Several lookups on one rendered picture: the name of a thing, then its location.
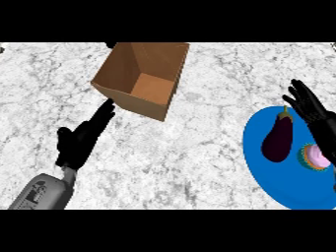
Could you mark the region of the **pink frosted cupcake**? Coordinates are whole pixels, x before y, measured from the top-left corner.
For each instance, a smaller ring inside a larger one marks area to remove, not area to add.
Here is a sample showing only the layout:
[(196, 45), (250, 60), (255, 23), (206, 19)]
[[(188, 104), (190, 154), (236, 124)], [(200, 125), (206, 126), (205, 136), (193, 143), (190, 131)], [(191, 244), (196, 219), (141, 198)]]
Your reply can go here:
[(330, 165), (322, 150), (316, 144), (307, 143), (298, 150), (296, 159), (299, 164), (310, 170), (324, 171)]

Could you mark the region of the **blue plate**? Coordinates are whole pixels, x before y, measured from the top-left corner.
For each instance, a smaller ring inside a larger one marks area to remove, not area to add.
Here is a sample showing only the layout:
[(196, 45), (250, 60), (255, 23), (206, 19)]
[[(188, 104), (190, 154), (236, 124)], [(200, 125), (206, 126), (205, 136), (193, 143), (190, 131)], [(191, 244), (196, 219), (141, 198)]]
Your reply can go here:
[(305, 144), (313, 144), (313, 136), (295, 110), (293, 141), (287, 158), (271, 162), (262, 155), (261, 146), (271, 132), (282, 106), (262, 108), (249, 118), (243, 130), (243, 155), (253, 178), (273, 199), (287, 208), (301, 210), (332, 210), (336, 207), (333, 190), (333, 165), (323, 171), (308, 169), (298, 161), (298, 151)]

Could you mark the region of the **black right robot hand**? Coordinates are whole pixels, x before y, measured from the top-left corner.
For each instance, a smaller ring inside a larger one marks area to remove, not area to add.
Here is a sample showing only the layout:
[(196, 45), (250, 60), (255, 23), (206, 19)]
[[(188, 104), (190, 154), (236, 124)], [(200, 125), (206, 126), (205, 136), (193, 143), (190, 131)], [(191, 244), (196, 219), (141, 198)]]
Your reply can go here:
[(283, 95), (283, 100), (290, 104), (307, 124), (324, 157), (336, 165), (336, 113), (324, 108), (316, 94), (301, 80), (292, 80), (289, 92), (293, 97)]

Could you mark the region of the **purple eggplant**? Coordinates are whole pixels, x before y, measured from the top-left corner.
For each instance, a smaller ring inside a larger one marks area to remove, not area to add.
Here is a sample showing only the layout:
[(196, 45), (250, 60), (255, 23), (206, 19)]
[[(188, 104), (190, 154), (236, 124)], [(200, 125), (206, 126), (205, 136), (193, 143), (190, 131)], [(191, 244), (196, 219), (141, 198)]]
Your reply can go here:
[(264, 139), (261, 152), (265, 159), (271, 162), (282, 162), (292, 150), (293, 143), (293, 117), (289, 109), (277, 114), (273, 129)]

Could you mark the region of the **brown cardboard box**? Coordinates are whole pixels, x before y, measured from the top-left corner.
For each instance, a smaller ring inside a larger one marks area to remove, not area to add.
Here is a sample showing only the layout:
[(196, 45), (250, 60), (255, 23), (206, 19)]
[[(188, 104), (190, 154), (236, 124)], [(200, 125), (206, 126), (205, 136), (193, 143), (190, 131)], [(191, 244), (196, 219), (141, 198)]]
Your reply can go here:
[(116, 44), (91, 84), (122, 109), (165, 121), (188, 49), (187, 42)]

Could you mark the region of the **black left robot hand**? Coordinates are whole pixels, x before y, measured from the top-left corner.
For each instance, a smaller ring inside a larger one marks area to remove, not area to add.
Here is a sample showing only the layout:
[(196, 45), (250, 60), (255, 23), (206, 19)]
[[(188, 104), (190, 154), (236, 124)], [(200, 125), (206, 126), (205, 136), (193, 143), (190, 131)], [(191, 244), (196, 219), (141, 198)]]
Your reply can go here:
[(98, 138), (116, 115), (114, 101), (108, 98), (98, 108), (92, 118), (85, 120), (74, 130), (59, 127), (57, 130), (58, 158), (55, 165), (77, 170), (92, 153)]

